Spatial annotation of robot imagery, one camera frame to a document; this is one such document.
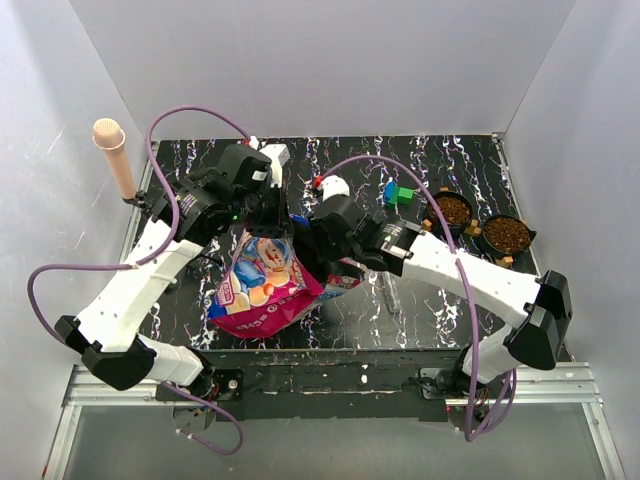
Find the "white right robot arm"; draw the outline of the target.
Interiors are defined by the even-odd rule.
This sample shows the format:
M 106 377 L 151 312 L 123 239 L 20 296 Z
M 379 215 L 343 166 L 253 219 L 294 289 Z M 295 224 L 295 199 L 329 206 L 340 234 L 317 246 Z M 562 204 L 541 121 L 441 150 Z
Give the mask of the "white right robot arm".
M 430 381 L 447 395 L 475 397 L 497 377 L 521 365 L 550 371 L 556 367 L 572 317 L 566 277 L 506 270 L 468 254 L 452 252 L 434 235 L 404 220 L 369 217 L 357 227 L 343 220 L 323 225 L 294 215 L 294 246 L 303 265 L 319 281 L 330 267 L 351 259 L 368 269 L 390 272 L 447 290 L 497 315 L 504 327 L 463 349 L 454 366 Z

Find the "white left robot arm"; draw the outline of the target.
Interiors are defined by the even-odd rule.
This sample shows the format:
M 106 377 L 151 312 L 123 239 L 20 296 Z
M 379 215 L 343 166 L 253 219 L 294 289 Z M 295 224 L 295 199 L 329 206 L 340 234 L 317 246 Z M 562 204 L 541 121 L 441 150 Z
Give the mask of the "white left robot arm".
M 280 167 L 237 173 L 209 168 L 170 186 L 151 208 L 123 269 L 79 314 L 61 317 L 56 332 L 95 377 L 116 390 L 155 380 L 178 385 L 190 399 L 205 398 L 213 387 L 211 363 L 138 329 L 183 269 L 240 221 L 261 237 L 291 233 Z

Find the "pink pet food bag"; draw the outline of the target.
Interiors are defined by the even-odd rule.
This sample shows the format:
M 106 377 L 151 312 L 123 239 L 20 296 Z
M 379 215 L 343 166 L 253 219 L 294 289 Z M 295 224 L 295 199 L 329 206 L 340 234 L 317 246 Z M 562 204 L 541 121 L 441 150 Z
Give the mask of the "pink pet food bag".
M 365 269 L 353 261 L 317 264 L 314 251 L 302 242 L 308 220 L 290 219 L 297 228 L 293 237 L 242 234 L 211 298 L 208 321 L 238 338 L 271 337 L 364 281 Z

